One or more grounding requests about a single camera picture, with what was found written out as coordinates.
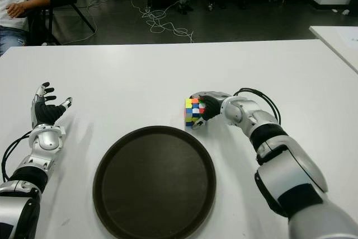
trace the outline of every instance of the white desk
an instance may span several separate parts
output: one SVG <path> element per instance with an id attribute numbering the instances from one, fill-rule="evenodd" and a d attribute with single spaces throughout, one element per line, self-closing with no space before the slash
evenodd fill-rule
<path id="1" fill-rule="evenodd" d="M 311 26 L 309 29 L 358 73 L 358 27 Z"/>
<path id="2" fill-rule="evenodd" d="M 319 40 L 11 48 L 0 58 L 1 153 L 30 129 L 31 100 L 45 81 L 56 88 L 56 104 L 68 96 L 74 103 L 58 121 L 68 136 L 43 195 L 37 239 L 112 238 L 92 202 L 108 148 L 143 126 L 184 129 L 191 93 L 241 87 L 275 101 L 283 128 L 325 174 L 332 201 L 358 221 L 358 76 Z M 287 219 L 270 211 L 255 185 L 255 151 L 242 132 L 220 119 L 190 132 L 210 153 L 218 184 L 212 214 L 193 238 L 287 238 Z M 8 172 L 28 153 L 22 142 Z"/>

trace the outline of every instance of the rubik's cube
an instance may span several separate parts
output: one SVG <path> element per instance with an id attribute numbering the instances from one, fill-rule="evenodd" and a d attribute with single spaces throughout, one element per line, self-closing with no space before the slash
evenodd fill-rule
<path id="1" fill-rule="evenodd" d="M 205 104 L 200 99 L 185 99 L 185 126 L 192 126 L 204 112 Z"/>

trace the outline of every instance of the person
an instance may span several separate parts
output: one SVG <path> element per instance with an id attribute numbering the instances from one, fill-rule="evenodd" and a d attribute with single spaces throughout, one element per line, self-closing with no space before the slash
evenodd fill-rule
<path id="1" fill-rule="evenodd" d="M 0 0 L 0 56 L 13 46 L 27 44 L 27 18 L 20 18 L 29 9 L 48 6 L 50 0 Z"/>

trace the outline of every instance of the person's hand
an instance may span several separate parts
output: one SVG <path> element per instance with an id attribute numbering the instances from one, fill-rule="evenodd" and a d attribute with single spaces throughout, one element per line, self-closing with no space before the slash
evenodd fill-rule
<path id="1" fill-rule="evenodd" d="M 6 6 L 7 14 L 11 18 L 18 18 L 21 14 L 25 12 L 25 8 L 22 3 L 12 3 Z"/>

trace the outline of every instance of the dark brown tray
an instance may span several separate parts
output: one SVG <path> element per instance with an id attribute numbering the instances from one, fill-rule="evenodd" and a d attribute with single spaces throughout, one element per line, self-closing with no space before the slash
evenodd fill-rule
<path id="1" fill-rule="evenodd" d="M 190 134 L 150 126 L 118 140 L 98 166 L 93 201 L 118 238 L 180 239 L 195 231 L 215 197 L 213 162 Z"/>

